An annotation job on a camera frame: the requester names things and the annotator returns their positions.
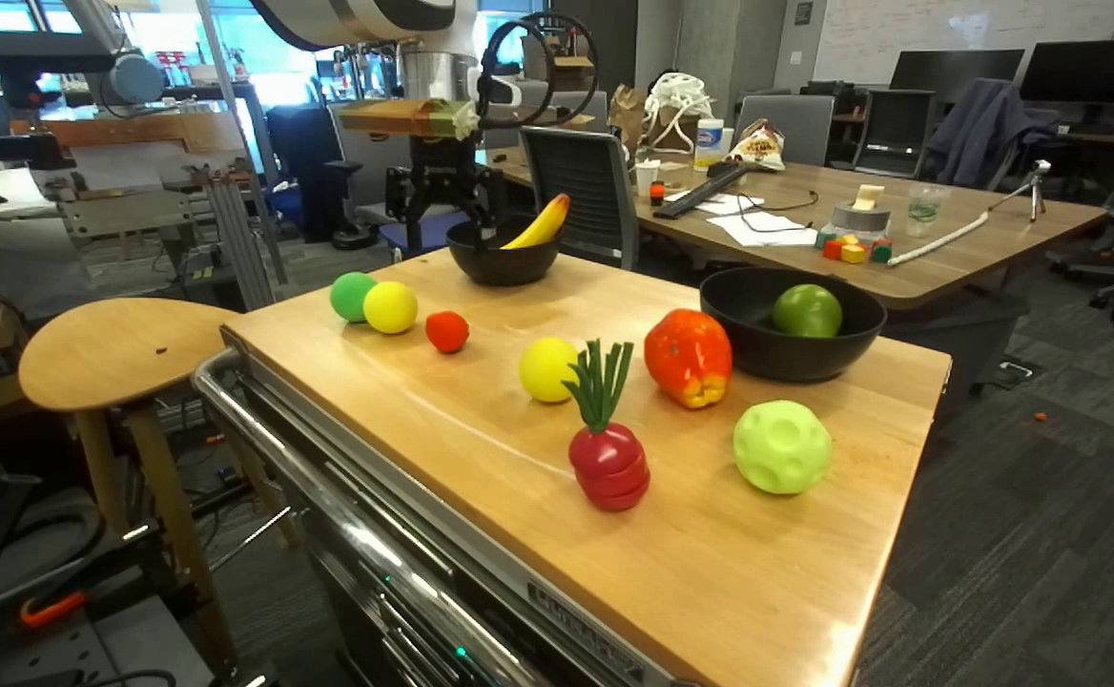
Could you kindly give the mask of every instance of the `gray carpet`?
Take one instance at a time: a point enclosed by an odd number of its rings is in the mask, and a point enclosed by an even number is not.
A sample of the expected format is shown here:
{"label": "gray carpet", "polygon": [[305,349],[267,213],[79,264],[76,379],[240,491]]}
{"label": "gray carpet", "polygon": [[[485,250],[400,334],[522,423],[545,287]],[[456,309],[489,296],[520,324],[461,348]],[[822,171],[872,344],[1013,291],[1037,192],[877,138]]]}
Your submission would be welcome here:
{"label": "gray carpet", "polygon": [[[286,248],[290,291],[380,254]],[[862,687],[1114,687],[1114,329],[1087,287],[1034,264],[1012,355],[1034,383],[965,397],[929,440],[890,561]],[[250,526],[226,515],[212,548]],[[323,599],[299,548],[249,544],[218,571],[243,665],[339,683]]]}

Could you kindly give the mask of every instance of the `table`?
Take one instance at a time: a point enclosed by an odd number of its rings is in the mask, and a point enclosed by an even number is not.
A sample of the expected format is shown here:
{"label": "table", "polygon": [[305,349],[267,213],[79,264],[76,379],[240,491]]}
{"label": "table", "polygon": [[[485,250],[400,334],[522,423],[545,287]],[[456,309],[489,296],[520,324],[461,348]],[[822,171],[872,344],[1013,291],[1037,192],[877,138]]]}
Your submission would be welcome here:
{"label": "table", "polygon": [[[522,151],[507,151],[499,160],[499,168],[511,183],[529,183]],[[689,168],[676,168],[669,174],[669,188],[693,188],[693,183],[699,183],[699,174]],[[769,174],[769,171],[742,174],[739,192],[764,199],[765,206],[801,206],[801,210],[783,210],[786,217],[794,217],[801,225],[826,225],[833,210],[845,206],[856,199],[859,183],[882,183],[890,206],[904,210],[904,194],[914,178],[786,162],[783,174]],[[990,194],[990,192],[945,188],[945,203],[942,203],[938,220],[924,238],[901,241],[897,250],[925,245],[925,241],[971,220],[979,210],[988,210],[998,199],[1004,194]],[[920,258],[909,258],[901,266],[835,264],[811,248],[739,248],[707,213],[652,217],[652,210],[639,199],[637,199],[637,217],[652,231],[709,248],[709,250],[727,254],[727,258],[764,264],[764,266],[791,266],[791,269],[808,269],[808,273],[839,273],[839,277],[856,282],[859,291],[868,291],[872,296],[882,296],[890,309],[920,309],[920,306],[929,306],[934,296],[942,296],[965,282],[976,282],[998,266],[1012,266],[1023,254],[1034,254],[1050,241],[1060,241],[1068,231],[1098,225],[1101,206],[1050,203],[1050,213],[1031,225],[1026,199],[1012,199],[1012,203],[997,206],[990,217],[976,231],[969,231],[938,250],[925,250]]]}
{"label": "table", "polygon": [[218,355],[220,324],[231,316],[199,302],[106,296],[53,316],[19,360],[25,400],[68,414],[86,458],[95,506],[114,535],[128,531],[126,489],[106,430],[106,412],[122,409],[171,561],[202,596],[202,648],[212,665],[231,655],[231,642],[154,394],[185,383],[202,360]]}
{"label": "table", "polygon": [[[845,683],[945,355],[877,338],[835,383],[736,372],[725,403],[686,412],[633,349],[616,419],[639,433],[652,489],[629,515],[601,515],[566,460],[574,403],[526,400],[516,360],[533,334],[639,344],[699,295],[574,254],[511,291],[471,287],[451,250],[372,277],[409,282],[421,311],[456,309],[469,348],[436,355],[424,329],[343,324],[326,291],[230,321],[230,338],[686,683]],[[727,467],[736,414],[773,397],[806,400],[835,433],[826,482],[794,501],[747,489]]]}

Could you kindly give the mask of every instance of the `red pepper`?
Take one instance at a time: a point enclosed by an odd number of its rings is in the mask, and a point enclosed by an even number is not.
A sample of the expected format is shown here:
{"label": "red pepper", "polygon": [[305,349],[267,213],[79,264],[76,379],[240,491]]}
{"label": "red pepper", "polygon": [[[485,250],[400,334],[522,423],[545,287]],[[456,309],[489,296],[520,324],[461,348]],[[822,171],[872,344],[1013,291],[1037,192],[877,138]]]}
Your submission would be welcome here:
{"label": "red pepper", "polygon": [[709,409],[733,379],[733,338],[700,309],[672,309],[646,334],[648,379],[681,409]]}

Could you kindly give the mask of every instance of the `stool seat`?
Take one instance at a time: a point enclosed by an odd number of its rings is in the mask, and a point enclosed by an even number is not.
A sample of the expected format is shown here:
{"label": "stool seat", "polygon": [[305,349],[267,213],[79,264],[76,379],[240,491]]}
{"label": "stool seat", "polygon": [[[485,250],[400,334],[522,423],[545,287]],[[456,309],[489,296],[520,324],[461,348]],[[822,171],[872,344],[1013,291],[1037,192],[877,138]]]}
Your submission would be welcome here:
{"label": "stool seat", "polygon": [[231,316],[166,296],[76,306],[24,348],[24,397],[48,412],[90,412],[159,394],[220,349],[220,324]]}

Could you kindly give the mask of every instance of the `fruit bowl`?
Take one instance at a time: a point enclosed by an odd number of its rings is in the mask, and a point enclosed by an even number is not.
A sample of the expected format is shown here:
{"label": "fruit bowl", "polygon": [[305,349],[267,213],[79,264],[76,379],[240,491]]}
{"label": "fruit bowl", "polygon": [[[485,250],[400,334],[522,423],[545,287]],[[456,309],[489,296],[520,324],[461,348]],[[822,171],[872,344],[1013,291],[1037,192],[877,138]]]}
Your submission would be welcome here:
{"label": "fruit bowl", "polygon": [[520,227],[522,225],[499,231],[489,227],[485,238],[477,220],[461,220],[446,231],[446,248],[454,264],[482,287],[539,282],[558,258],[558,241],[502,250],[499,245],[511,241]]}
{"label": "fruit bowl", "polygon": [[[833,338],[791,334],[769,321],[783,291],[817,282],[835,295],[842,321]],[[700,311],[733,338],[736,370],[769,383],[826,383],[842,372],[886,329],[890,309],[839,277],[733,266],[700,282]]]}

